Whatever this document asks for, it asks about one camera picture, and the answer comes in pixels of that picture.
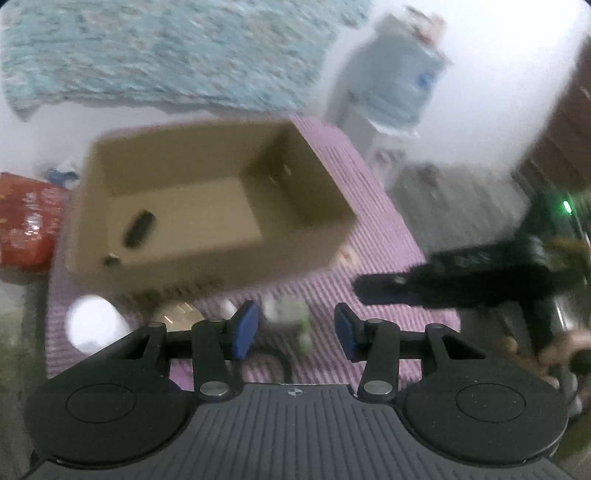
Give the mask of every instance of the ribbed black surface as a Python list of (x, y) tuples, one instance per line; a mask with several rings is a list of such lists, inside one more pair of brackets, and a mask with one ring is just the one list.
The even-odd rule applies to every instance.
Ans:
[(358, 402), (345, 385), (247, 385), (200, 407), (171, 445), (134, 465), (76, 471), (45, 463), (31, 480), (566, 480), (548, 460), (477, 468), (418, 443), (393, 409)]

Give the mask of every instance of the white ball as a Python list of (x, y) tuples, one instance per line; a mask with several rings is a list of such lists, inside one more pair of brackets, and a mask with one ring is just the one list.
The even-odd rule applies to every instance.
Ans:
[(98, 352), (130, 331), (115, 307), (97, 295), (79, 297), (66, 314), (66, 337), (86, 355)]

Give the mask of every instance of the plastic bag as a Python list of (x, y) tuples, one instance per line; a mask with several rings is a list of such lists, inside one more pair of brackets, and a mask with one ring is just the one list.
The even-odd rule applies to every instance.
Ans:
[(62, 187), (0, 174), (0, 267), (47, 271), (68, 199)]

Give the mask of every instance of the wooden cabinet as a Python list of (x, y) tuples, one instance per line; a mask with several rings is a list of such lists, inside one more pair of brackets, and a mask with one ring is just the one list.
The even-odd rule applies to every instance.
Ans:
[(514, 173), (527, 193), (548, 186), (591, 186), (591, 39), (548, 127)]

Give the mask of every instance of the circular pad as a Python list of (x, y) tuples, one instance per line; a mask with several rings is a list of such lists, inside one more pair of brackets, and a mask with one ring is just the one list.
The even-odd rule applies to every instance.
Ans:
[(25, 408), (35, 449), (80, 467), (138, 460), (164, 446), (193, 408), (189, 393), (137, 360), (79, 365), (41, 386)]
[(450, 360), (399, 402), (415, 435), (478, 465), (518, 465), (552, 453), (568, 422), (560, 392), (493, 359)]
[(98, 384), (75, 391), (66, 403), (75, 419), (87, 423), (108, 423), (125, 417), (135, 407), (135, 394), (115, 384)]
[(525, 400), (518, 391), (492, 383), (480, 383), (460, 390), (456, 403), (473, 419), (494, 423), (516, 419), (525, 408)]

